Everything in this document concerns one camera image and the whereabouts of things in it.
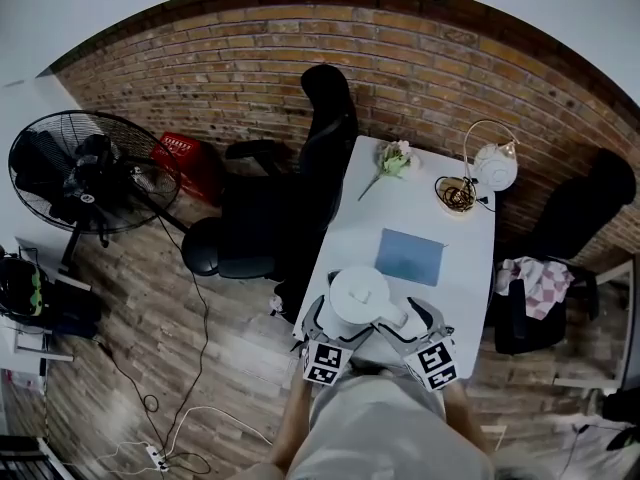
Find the fan guard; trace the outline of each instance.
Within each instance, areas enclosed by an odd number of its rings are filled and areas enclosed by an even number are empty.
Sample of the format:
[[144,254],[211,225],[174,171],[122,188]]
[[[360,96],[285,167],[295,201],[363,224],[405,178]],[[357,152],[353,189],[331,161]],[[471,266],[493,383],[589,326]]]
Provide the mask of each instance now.
[[22,130],[9,172],[18,197],[39,218],[101,236],[149,222],[180,189],[178,163],[153,135],[121,117],[82,110]]

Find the chair armrest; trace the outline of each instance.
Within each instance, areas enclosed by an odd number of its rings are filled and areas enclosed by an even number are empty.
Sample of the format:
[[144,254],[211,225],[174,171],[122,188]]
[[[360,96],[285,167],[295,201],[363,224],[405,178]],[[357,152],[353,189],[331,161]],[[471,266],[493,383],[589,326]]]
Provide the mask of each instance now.
[[225,157],[229,160],[253,157],[269,176],[278,176],[281,173],[273,161],[275,149],[276,143],[272,140],[249,140],[229,146]]
[[569,272],[574,276],[574,282],[567,290],[567,296],[585,299],[589,319],[595,320],[600,314],[600,299],[598,297],[598,283],[596,275],[590,270],[581,267],[570,266]]
[[600,314],[600,298],[598,297],[598,283],[596,276],[590,274],[585,279],[587,283],[587,308],[589,319],[593,322]]
[[516,279],[509,284],[509,318],[514,339],[527,339],[527,307],[522,279]]
[[248,140],[231,144],[225,151],[225,157],[229,160],[248,158],[256,155],[272,155],[276,143],[272,140]]

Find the lamp shade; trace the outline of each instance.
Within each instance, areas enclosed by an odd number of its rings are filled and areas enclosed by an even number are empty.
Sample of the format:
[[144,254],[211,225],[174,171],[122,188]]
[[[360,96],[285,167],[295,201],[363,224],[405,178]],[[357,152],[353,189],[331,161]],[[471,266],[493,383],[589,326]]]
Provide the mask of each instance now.
[[518,175],[514,142],[483,146],[473,162],[473,174],[480,183],[495,192],[509,188]]

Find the chair seat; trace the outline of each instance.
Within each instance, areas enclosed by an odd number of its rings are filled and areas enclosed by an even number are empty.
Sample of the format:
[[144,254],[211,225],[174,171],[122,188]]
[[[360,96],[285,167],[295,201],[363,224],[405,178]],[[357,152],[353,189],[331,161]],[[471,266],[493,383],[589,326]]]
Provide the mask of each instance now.
[[299,224],[299,176],[229,178],[222,200],[218,268],[222,277],[254,278],[272,273]]
[[526,316],[525,336],[522,339],[517,338],[513,331],[509,297],[496,295],[492,305],[495,305],[492,308],[492,316],[495,325],[496,352],[511,355],[524,354],[551,347],[564,339],[567,325],[566,302],[555,304],[542,320]]

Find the power strip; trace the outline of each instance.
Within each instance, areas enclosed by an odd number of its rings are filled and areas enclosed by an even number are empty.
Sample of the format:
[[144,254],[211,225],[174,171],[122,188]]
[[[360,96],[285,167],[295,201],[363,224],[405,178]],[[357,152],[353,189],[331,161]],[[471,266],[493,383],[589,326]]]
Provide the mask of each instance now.
[[149,457],[151,458],[151,460],[153,461],[153,463],[156,465],[156,471],[169,471],[169,467],[165,464],[165,461],[160,457],[160,454],[158,453],[158,450],[156,449],[155,446],[147,446],[146,447],[147,453],[149,454]]

